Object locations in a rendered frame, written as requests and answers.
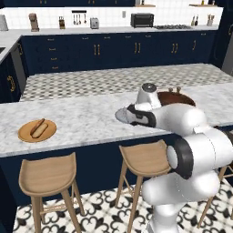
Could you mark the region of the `grey fridge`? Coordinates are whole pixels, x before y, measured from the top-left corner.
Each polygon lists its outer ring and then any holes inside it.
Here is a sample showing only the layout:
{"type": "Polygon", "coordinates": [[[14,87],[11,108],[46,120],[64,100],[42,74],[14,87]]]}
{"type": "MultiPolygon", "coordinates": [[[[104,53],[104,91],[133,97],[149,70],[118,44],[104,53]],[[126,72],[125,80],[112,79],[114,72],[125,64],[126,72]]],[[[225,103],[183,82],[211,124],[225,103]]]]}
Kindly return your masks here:
{"type": "Polygon", "coordinates": [[[221,70],[230,76],[233,76],[233,33],[228,44],[228,50],[221,70]]]}

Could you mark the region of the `black toaster oven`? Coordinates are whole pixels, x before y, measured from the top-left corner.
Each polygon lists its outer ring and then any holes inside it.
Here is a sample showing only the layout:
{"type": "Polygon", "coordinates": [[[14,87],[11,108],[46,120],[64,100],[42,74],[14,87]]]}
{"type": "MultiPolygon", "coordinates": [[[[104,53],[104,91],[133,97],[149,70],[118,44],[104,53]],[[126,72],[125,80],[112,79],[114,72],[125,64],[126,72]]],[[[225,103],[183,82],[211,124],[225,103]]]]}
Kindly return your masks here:
{"type": "Polygon", "coordinates": [[[136,27],[152,27],[154,24],[154,15],[150,13],[139,13],[131,15],[130,24],[136,27]]]}

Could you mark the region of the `grey dishwasher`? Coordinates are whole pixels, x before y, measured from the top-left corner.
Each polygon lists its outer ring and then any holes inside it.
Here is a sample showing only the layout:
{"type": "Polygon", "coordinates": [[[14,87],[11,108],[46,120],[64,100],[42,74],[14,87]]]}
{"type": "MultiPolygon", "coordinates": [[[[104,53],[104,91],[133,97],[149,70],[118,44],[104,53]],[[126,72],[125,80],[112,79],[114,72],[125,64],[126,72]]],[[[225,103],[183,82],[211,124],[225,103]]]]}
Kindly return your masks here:
{"type": "Polygon", "coordinates": [[[17,80],[20,86],[21,93],[24,93],[25,86],[26,86],[26,78],[25,78],[25,71],[23,68],[22,60],[19,54],[19,50],[17,46],[14,46],[11,51],[11,56],[13,59],[15,72],[17,76],[17,80]]]}

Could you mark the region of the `dark blue side cupboards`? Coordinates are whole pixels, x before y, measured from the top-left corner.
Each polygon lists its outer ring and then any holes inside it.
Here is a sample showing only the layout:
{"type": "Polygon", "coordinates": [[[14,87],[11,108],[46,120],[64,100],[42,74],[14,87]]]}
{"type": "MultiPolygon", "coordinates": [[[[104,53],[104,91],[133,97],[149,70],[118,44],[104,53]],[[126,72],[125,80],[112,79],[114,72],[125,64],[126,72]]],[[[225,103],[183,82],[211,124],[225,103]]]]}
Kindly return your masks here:
{"type": "Polygon", "coordinates": [[[3,90],[4,102],[18,102],[21,96],[13,59],[10,54],[0,64],[0,84],[3,90]]]}

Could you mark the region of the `orange round plate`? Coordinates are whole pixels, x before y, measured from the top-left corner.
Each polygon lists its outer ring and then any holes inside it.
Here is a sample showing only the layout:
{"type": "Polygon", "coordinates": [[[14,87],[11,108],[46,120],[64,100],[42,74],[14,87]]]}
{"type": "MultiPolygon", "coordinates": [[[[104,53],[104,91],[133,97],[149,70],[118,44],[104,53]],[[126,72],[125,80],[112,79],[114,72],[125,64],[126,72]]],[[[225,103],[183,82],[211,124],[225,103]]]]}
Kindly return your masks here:
{"type": "Polygon", "coordinates": [[[33,127],[39,122],[39,120],[34,120],[24,124],[18,130],[18,137],[25,142],[34,143],[47,140],[56,132],[56,124],[51,120],[45,120],[40,126],[44,131],[40,134],[39,137],[32,137],[31,131],[33,127]]]}

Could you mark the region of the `dark blue wall cupboards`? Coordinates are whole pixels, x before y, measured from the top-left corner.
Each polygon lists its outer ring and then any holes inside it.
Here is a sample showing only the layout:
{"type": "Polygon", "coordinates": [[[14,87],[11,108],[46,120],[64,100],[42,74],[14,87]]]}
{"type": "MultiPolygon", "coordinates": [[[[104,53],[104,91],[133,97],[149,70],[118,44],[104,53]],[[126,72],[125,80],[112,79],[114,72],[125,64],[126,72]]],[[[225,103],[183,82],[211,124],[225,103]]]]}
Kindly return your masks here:
{"type": "Polygon", "coordinates": [[[135,6],[136,0],[0,0],[4,7],[135,6]]]}

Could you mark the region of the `dark blue tall cupboard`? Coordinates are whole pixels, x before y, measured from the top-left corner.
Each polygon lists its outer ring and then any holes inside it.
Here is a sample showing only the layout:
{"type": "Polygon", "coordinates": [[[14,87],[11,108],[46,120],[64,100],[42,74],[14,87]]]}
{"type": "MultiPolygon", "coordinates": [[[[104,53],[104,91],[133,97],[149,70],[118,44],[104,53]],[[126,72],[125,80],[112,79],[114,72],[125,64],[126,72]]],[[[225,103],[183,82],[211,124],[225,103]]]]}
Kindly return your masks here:
{"type": "Polygon", "coordinates": [[[216,0],[217,6],[223,8],[222,16],[214,38],[209,63],[221,68],[233,35],[233,0],[216,0]]]}

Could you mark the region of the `dark blue kitchen island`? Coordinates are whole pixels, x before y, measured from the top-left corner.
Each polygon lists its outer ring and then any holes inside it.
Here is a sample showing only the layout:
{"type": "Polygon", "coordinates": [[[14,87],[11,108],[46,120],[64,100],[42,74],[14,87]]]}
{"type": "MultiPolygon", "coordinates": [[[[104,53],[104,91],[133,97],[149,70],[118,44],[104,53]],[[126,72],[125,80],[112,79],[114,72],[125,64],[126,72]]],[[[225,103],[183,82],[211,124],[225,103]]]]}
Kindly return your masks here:
{"type": "MultiPolygon", "coordinates": [[[[31,198],[18,184],[21,163],[47,157],[76,153],[76,178],[85,213],[75,212],[82,233],[127,233],[133,199],[125,194],[116,203],[117,187],[122,167],[119,148],[164,140],[172,145],[178,136],[166,134],[142,137],[85,147],[72,147],[14,157],[0,157],[0,233],[35,233],[31,198]]],[[[200,228],[197,227],[203,202],[186,204],[179,212],[177,223],[182,233],[233,233],[230,219],[233,207],[233,177],[221,183],[220,193],[200,228]]]]}

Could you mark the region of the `dark brown bowl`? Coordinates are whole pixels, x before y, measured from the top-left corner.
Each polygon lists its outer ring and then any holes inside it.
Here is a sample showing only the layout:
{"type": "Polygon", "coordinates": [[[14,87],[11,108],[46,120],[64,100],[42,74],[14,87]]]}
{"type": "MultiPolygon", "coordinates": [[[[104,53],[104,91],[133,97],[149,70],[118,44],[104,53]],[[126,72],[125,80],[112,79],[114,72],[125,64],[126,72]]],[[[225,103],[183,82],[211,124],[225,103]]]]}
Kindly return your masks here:
{"type": "Polygon", "coordinates": [[[191,106],[196,105],[195,102],[190,97],[180,93],[163,91],[163,92],[158,92],[157,96],[162,106],[175,104],[175,103],[188,104],[191,106]]]}

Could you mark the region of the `dark blue base cupboards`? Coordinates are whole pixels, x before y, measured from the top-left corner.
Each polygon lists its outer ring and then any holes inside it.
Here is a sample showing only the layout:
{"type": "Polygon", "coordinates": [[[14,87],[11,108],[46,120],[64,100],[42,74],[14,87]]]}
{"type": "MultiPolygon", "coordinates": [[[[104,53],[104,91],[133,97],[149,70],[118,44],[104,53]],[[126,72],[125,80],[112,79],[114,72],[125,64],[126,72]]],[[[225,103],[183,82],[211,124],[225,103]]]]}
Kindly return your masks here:
{"type": "Polygon", "coordinates": [[[209,61],[214,30],[80,35],[25,35],[27,74],[167,66],[209,61]]]}

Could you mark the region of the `rail with hanging tools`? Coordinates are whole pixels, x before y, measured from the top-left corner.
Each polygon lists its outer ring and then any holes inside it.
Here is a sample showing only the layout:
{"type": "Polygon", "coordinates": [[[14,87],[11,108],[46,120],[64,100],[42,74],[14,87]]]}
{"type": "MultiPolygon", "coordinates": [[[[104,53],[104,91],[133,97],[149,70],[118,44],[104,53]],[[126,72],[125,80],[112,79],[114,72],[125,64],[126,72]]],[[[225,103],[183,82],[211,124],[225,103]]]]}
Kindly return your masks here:
{"type": "Polygon", "coordinates": [[[85,25],[86,20],[86,10],[72,10],[73,24],[74,25],[85,25]]]}

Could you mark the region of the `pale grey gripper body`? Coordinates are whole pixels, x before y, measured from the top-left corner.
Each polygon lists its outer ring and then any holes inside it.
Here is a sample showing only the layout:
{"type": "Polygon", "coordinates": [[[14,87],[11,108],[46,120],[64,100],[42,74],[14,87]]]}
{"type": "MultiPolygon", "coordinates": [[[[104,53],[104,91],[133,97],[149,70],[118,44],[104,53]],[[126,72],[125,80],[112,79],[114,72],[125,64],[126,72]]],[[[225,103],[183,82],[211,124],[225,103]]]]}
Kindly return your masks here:
{"type": "Polygon", "coordinates": [[[124,124],[130,124],[132,122],[132,120],[127,117],[127,109],[125,107],[116,111],[115,118],[124,124]]]}

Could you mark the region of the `black hob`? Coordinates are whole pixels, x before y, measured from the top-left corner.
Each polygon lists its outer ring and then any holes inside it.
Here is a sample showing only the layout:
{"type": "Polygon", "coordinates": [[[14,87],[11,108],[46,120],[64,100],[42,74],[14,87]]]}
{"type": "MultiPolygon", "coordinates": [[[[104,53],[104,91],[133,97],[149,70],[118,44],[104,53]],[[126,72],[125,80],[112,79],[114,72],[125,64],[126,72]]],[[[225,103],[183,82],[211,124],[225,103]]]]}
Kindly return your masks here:
{"type": "Polygon", "coordinates": [[[189,25],[155,25],[154,27],[158,30],[193,29],[192,26],[189,25]]]}

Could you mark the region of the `wooden bar stool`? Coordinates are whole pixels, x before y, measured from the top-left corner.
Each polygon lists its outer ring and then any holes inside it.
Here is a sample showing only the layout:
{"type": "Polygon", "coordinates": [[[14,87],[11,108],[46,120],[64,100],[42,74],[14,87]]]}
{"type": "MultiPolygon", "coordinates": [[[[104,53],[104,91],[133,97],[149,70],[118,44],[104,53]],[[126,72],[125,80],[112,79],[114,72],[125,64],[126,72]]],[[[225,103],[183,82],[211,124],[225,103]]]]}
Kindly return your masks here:
{"type": "Polygon", "coordinates": [[[41,233],[45,213],[66,208],[77,233],[81,233],[74,204],[77,203],[82,215],[85,214],[76,183],[76,153],[68,156],[49,157],[40,160],[23,160],[19,173],[19,187],[31,198],[35,233],[41,233]],[[43,208],[42,198],[60,193],[64,205],[43,208]]]}
{"type": "Polygon", "coordinates": [[[127,233],[131,233],[143,178],[165,175],[168,173],[171,167],[167,162],[167,145],[164,140],[131,147],[120,146],[119,150],[121,152],[123,161],[118,182],[115,207],[117,207],[118,200],[122,194],[123,184],[126,184],[128,193],[133,198],[133,204],[127,227],[127,233]],[[137,182],[134,189],[132,189],[127,182],[126,173],[128,169],[137,176],[137,182]]]}
{"type": "MultiPolygon", "coordinates": [[[[227,132],[227,131],[225,131],[224,133],[229,137],[229,139],[230,139],[230,141],[231,141],[231,143],[233,145],[233,134],[231,132],[227,132]]],[[[221,182],[222,179],[226,178],[226,177],[233,177],[233,160],[229,165],[224,166],[223,168],[220,169],[220,172],[218,174],[219,181],[221,182]],[[227,169],[229,169],[231,171],[231,173],[229,175],[225,174],[227,169]]],[[[206,206],[205,206],[205,208],[204,208],[204,210],[202,212],[201,218],[200,218],[200,220],[198,222],[197,228],[200,228],[201,223],[203,222],[203,219],[204,219],[205,215],[208,212],[208,209],[209,209],[209,207],[211,205],[211,202],[212,202],[213,198],[214,197],[210,197],[208,199],[208,202],[207,202],[207,204],[206,204],[206,206]]],[[[231,213],[230,219],[233,220],[233,208],[232,208],[232,213],[231,213]]]]}

